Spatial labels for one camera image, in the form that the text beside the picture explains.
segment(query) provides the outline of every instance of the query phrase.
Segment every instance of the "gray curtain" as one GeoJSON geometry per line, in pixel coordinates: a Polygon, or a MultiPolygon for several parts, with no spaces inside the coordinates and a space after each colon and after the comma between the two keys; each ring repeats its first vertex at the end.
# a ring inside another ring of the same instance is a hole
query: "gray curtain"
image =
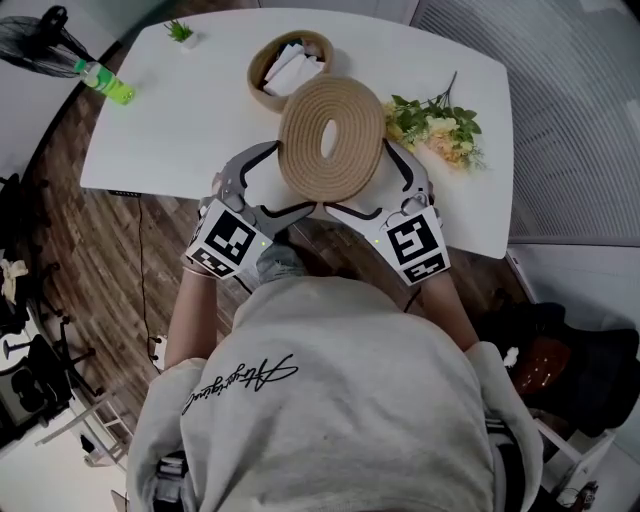
{"type": "Polygon", "coordinates": [[[640,246],[640,24],[618,0],[421,0],[412,25],[502,62],[511,239],[640,246]]]}

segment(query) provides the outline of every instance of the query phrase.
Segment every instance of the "white table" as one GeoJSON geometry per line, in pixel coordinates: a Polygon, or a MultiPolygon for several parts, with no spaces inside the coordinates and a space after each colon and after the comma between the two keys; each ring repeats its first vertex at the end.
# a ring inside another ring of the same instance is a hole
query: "white table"
{"type": "MultiPolygon", "coordinates": [[[[187,18],[202,41],[189,54],[162,25],[146,28],[119,76],[137,94],[126,107],[107,101],[82,173],[88,188],[200,198],[235,154],[275,140],[280,116],[247,89],[251,58],[274,37],[295,29],[325,35],[335,48],[333,73],[348,75],[383,101],[391,94],[426,100],[458,72],[452,103],[478,113],[487,169],[450,170],[420,155],[434,183],[447,245],[501,258],[507,246],[513,186],[513,132],[505,67],[465,46],[396,23],[329,11],[255,9],[187,18]]],[[[379,171],[352,206],[390,207],[399,173],[379,171]]],[[[279,209],[299,200],[273,156],[248,175],[247,199],[279,209]]],[[[317,208],[315,216],[324,212],[317,208]]]]}

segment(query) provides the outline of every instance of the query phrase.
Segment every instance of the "power cord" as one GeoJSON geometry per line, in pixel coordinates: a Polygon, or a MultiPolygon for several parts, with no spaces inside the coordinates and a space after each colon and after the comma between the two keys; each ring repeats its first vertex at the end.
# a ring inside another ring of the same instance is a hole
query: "power cord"
{"type": "Polygon", "coordinates": [[[147,323],[147,295],[145,293],[145,288],[144,288],[144,244],[142,243],[142,202],[140,197],[137,198],[138,199],[138,242],[140,243],[140,288],[142,291],[142,320],[144,321],[144,327],[147,331],[147,357],[149,358],[149,361],[151,361],[151,364],[153,365],[153,367],[156,369],[156,371],[158,373],[161,373],[160,370],[158,369],[158,367],[153,364],[154,361],[158,360],[158,356],[153,355],[151,353],[150,350],[150,345],[149,343],[151,342],[151,340],[153,339],[155,342],[155,338],[151,337],[151,333],[149,331],[149,324],[147,323]]]}
{"type": "Polygon", "coordinates": [[[242,279],[240,279],[238,276],[233,276],[233,278],[238,281],[238,283],[240,284],[240,286],[242,286],[249,295],[251,295],[253,292],[251,291],[251,288],[249,288],[246,284],[244,284],[244,282],[242,281],[242,279]]]}

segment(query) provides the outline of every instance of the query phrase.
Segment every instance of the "black cable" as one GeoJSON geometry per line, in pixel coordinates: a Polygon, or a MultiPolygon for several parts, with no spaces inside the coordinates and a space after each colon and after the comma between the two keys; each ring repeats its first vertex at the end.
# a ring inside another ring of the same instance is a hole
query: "black cable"
{"type": "Polygon", "coordinates": [[[404,307],[404,312],[406,313],[407,311],[409,311],[409,308],[411,307],[411,304],[413,304],[413,301],[415,301],[418,298],[418,295],[420,295],[420,290],[421,288],[418,288],[416,290],[416,292],[411,296],[411,298],[409,299],[409,302],[407,302],[407,305],[404,307]]]}
{"type": "Polygon", "coordinates": [[[152,355],[151,350],[149,348],[149,342],[151,341],[151,333],[149,332],[149,324],[147,323],[147,295],[144,291],[144,249],[142,243],[142,202],[140,197],[138,197],[138,242],[140,243],[140,287],[142,288],[142,320],[144,321],[144,327],[147,330],[147,357],[151,364],[156,369],[158,373],[160,369],[153,364],[154,361],[158,359],[158,356],[152,355]]]}
{"type": "Polygon", "coordinates": [[[251,291],[251,288],[249,288],[246,284],[244,284],[244,282],[242,281],[242,279],[240,279],[238,276],[233,276],[233,278],[238,281],[238,283],[240,283],[240,286],[242,286],[249,295],[251,295],[253,292],[251,291]]]}

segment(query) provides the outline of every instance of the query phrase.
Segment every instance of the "white cloth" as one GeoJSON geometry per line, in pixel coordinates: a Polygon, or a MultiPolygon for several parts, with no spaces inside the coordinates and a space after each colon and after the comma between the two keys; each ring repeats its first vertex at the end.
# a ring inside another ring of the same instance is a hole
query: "white cloth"
{"type": "Polygon", "coordinates": [[[16,278],[26,276],[29,271],[22,260],[11,263],[10,261],[3,259],[0,261],[0,266],[2,267],[2,277],[4,278],[2,283],[2,295],[4,295],[7,300],[11,301],[12,304],[15,304],[16,278]]]}
{"type": "Polygon", "coordinates": [[[263,285],[208,361],[152,383],[128,458],[131,510],[151,510],[158,460],[184,449],[186,510],[491,511],[489,409],[533,435],[537,490],[532,419],[497,351],[469,352],[364,283],[263,285]]]}

